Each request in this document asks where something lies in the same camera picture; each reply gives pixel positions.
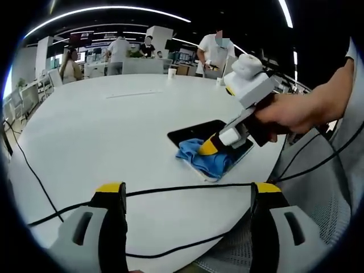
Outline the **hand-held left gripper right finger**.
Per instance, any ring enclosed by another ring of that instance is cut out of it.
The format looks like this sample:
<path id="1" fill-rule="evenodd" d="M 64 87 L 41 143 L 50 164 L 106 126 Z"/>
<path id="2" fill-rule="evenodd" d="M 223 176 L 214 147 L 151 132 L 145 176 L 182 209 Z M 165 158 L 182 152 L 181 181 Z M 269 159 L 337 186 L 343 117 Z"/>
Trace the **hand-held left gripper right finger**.
<path id="1" fill-rule="evenodd" d="M 270 183 L 251 185 L 250 272 L 309 272 L 328 250 L 319 226 Z"/>

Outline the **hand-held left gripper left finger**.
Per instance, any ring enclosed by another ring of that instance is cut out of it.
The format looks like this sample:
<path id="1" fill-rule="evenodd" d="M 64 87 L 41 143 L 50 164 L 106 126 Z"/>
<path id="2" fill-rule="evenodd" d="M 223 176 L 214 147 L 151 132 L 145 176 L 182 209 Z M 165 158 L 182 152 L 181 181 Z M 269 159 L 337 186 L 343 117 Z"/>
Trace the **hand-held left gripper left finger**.
<path id="1" fill-rule="evenodd" d="M 59 227 L 48 249 L 66 272 L 128 272 L 126 185 L 100 186 Z"/>

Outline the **person's right hand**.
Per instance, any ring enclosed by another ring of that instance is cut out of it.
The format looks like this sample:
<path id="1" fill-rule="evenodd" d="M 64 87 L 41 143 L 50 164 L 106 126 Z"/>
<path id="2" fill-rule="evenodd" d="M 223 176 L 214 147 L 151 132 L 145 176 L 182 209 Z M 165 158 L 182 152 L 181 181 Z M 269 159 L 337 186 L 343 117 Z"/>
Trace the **person's right hand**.
<path id="1" fill-rule="evenodd" d="M 298 134 L 307 133 L 317 125 L 317 111 L 307 94 L 275 94 L 271 103 L 256 111 L 255 116 L 270 128 L 269 141 L 273 143 L 282 133 L 274 124 Z"/>

